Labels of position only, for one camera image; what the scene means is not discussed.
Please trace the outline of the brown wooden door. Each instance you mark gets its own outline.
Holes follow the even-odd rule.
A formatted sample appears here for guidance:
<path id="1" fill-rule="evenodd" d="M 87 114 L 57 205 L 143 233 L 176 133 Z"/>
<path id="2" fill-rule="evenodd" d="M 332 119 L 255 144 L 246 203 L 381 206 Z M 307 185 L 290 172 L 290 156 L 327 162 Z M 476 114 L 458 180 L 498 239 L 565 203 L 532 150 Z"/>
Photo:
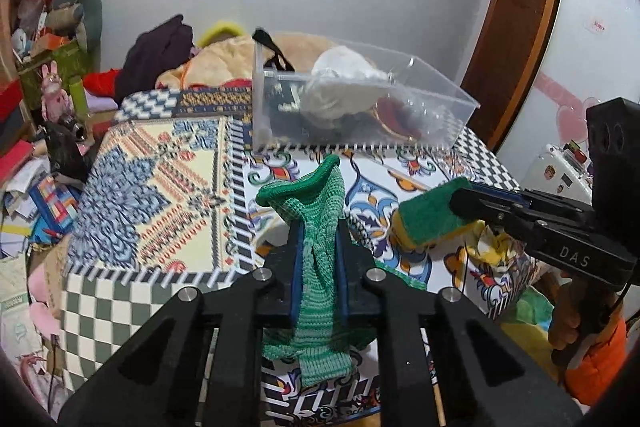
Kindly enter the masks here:
<path id="1" fill-rule="evenodd" d="M 497 150 L 541 54 L 554 0 L 490 0 L 462 88 L 480 103 L 469 127 Z"/>

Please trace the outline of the white suitcase with stickers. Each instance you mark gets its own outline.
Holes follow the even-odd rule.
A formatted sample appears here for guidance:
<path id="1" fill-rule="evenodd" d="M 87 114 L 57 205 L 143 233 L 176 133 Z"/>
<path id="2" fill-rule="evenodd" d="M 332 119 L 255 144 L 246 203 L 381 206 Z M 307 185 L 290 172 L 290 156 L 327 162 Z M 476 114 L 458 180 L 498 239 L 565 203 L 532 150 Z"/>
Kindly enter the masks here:
<path id="1" fill-rule="evenodd" d="M 589 174 L 570 150 L 547 144 L 529 165 L 521 186 L 590 204 Z"/>

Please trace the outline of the patterned patchwork table cover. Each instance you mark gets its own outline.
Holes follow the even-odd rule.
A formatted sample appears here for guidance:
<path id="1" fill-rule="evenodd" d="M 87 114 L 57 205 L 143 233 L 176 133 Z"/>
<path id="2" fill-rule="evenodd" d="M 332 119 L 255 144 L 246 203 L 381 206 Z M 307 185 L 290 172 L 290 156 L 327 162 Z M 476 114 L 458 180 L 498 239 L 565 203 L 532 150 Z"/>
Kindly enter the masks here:
<path id="1" fill-rule="evenodd" d="M 77 390 L 184 286 L 216 291 L 255 269 L 284 239 L 258 190 L 316 168 L 326 149 L 255 152 L 250 121 L 216 90 L 127 96 L 102 142 L 66 251 L 63 378 Z M 356 239 L 427 289 L 451 285 L 452 239 L 402 251 L 393 212 L 457 176 L 513 190 L 516 182 L 470 130 L 449 150 L 339 145 L 345 215 Z"/>

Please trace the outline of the peach plush blanket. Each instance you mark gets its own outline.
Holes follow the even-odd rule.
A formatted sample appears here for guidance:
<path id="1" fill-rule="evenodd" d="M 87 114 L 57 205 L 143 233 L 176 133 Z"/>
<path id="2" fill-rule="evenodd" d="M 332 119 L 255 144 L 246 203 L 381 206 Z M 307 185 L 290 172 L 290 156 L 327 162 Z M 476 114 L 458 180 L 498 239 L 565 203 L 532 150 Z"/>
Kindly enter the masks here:
<path id="1" fill-rule="evenodd" d="M 276 32 L 272 38 L 296 72 L 309 72 L 323 52 L 336 46 L 326 37 L 299 32 Z M 250 79 L 255 63 L 254 52 L 255 43 L 249 35 L 212 43 L 190 61 L 160 74 L 155 88 L 215 88 L 231 80 Z"/>

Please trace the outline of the yellow curved pillow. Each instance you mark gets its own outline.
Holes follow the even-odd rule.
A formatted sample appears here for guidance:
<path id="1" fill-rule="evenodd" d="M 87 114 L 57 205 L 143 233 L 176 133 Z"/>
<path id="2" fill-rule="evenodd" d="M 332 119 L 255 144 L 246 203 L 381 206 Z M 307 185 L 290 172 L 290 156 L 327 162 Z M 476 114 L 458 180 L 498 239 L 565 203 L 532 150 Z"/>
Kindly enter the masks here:
<path id="1" fill-rule="evenodd" d="M 229 38 L 239 37 L 245 35 L 245 29 L 239 24 L 232 22 L 231 20 L 218 20 L 213 26 L 210 26 L 203 32 L 196 46 L 198 48 L 206 48 L 212 43 L 227 40 Z"/>

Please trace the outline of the dark purple jacket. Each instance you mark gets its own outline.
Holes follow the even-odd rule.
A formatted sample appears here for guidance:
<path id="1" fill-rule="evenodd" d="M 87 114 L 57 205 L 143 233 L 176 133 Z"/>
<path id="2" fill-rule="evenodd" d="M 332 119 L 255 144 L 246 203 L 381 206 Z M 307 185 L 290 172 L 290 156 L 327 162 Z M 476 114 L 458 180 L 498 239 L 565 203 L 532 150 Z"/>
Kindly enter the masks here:
<path id="1" fill-rule="evenodd" d="M 193 29 L 181 14 L 145 31 L 115 78 L 114 100 L 120 104 L 130 94 L 152 90 L 159 75 L 189 60 L 192 46 Z"/>

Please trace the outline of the floral yellow scrunchie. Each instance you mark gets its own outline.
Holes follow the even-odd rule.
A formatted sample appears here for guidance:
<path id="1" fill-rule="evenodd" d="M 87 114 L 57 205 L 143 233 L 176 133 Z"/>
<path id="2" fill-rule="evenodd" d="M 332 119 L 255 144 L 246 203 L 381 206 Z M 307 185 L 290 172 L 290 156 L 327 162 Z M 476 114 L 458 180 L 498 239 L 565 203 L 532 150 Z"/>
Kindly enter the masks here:
<path id="1" fill-rule="evenodd" d="M 516 303 L 544 271 L 544 264 L 526 254 L 522 242 L 482 220 L 463 228 L 452 246 L 444 256 L 451 285 L 491 319 Z"/>

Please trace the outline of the green yellow sponge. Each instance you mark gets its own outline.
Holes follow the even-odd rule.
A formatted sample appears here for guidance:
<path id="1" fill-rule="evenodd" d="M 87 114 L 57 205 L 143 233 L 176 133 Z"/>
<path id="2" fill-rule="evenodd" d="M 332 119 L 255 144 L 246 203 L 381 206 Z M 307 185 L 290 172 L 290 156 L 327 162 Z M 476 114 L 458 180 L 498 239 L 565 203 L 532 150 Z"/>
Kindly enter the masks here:
<path id="1" fill-rule="evenodd" d="M 449 206 L 455 191 L 471 187 L 462 176 L 401 202 L 393 212 L 388 237 L 402 251 L 417 251 L 472 231 L 478 220 L 461 218 Z"/>

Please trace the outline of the pink rabbit toy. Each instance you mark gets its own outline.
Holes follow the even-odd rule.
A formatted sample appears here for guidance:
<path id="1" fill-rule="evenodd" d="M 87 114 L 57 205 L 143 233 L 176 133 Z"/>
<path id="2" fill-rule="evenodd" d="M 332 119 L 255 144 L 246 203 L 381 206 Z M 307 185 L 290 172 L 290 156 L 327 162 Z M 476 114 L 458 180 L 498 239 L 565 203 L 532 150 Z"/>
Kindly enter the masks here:
<path id="1" fill-rule="evenodd" d="M 52 61 L 41 69 L 41 114 L 44 121 L 57 124 L 66 115 L 72 115 L 74 106 L 70 95 L 63 88 L 58 75 L 58 63 Z"/>

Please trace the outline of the grey knitted item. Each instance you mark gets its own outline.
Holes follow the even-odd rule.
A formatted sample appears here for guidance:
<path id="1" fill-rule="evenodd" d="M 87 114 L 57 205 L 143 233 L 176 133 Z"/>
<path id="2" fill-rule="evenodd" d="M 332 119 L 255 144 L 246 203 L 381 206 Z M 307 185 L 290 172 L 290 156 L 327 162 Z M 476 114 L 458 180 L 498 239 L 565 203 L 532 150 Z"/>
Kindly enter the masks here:
<path id="1" fill-rule="evenodd" d="M 332 128 L 345 116 L 366 113 L 387 94 L 388 72 L 348 46 L 323 52 L 299 93 L 300 113 L 317 127 Z"/>

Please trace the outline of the clear plastic storage box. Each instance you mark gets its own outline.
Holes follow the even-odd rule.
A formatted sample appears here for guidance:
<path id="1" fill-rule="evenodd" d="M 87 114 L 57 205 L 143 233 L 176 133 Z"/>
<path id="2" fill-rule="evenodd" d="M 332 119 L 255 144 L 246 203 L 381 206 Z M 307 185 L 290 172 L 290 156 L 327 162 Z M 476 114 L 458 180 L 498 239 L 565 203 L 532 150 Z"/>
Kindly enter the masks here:
<path id="1" fill-rule="evenodd" d="M 262 28 L 252 40 L 254 150 L 449 148 L 480 106 L 412 54 Z"/>

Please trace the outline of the green knitted cloth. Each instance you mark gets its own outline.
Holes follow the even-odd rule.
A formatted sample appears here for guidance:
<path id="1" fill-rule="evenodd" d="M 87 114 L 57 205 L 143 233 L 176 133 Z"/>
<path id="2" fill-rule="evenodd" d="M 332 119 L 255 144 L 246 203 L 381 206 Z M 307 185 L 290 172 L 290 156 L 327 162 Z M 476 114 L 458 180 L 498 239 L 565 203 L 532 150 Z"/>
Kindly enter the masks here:
<path id="1" fill-rule="evenodd" d="M 273 181 L 256 195 L 287 224 L 304 225 L 302 301 L 292 329 L 266 332 L 262 354 L 269 360 L 295 360 L 304 388 L 355 372 L 350 350 L 375 338 L 373 329 L 349 329 L 337 314 L 334 281 L 335 234 L 344 217 L 345 187 L 340 158 L 326 156 L 319 167 L 293 182 Z"/>

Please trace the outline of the grey green dinosaur plush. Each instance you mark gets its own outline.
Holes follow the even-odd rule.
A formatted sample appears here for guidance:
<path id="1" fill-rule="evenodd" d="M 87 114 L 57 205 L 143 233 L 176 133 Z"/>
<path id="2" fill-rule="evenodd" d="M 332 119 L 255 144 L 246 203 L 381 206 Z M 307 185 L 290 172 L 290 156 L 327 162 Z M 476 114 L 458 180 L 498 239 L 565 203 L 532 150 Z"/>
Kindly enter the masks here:
<path id="1" fill-rule="evenodd" d="M 55 35 L 76 39 L 91 54 L 101 41 L 102 0 L 53 0 L 44 26 Z"/>

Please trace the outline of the black and white undergarment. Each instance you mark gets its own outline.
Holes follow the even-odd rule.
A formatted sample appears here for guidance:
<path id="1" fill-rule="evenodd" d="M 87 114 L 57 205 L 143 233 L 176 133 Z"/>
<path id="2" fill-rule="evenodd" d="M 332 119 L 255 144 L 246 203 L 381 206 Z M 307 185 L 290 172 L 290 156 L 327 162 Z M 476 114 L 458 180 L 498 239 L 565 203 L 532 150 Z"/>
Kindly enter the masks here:
<path id="1" fill-rule="evenodd" d="M 269 140 L 296 133 L 302 124 L 298 90 L 306 78 L 296 72 L 268 31 L 255 29 L 252 40 L 254 137 Z"/>

